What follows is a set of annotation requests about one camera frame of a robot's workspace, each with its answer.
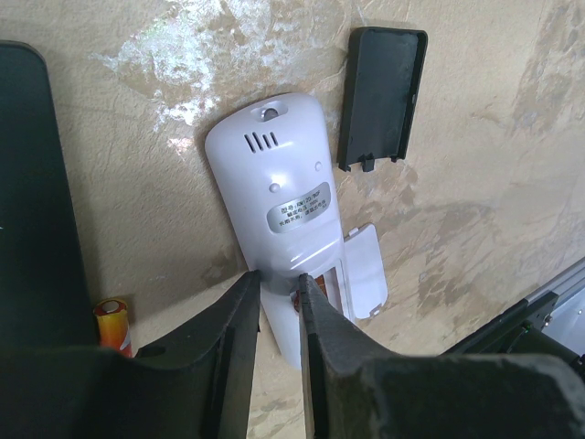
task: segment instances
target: white plastic casing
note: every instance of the white plastic casing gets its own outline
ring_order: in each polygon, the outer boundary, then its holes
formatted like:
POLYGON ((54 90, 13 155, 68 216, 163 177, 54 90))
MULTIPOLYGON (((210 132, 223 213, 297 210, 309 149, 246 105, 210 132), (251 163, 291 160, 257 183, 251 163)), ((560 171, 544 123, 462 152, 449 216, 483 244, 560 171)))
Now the white plastic casing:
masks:
POLYGON ((205 148, 246 263, 261 270, 262 306, 281 353, 300 368, 298 314, 290 297, 300 274, 317 277, 335 268, 338 296, 330 301, 355 319, 321 105, 300 93, 257 102, 218 123, 205 148), (279 116, 264 122, 268 109, 279 116), (317 189, 323 183, 330 199, 320 215, 305 220, 302 212, 298 224, 283 226, 286 231, 271 229, 271 209, 320 192, 319 200, 325 191, 317 189))

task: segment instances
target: silver label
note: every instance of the silver label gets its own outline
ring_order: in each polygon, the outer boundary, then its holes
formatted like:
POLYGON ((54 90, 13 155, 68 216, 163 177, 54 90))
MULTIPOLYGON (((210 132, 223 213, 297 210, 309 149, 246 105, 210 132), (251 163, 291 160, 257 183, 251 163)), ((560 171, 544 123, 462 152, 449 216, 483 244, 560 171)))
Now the silver label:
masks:
POLYGON ((284 233, 302 226, 305 222, 317 218, 327 210, 331 203, 331 190, 327 182, 302 197, 292 199, 268 211, 266 218, 271 230, 284 233))

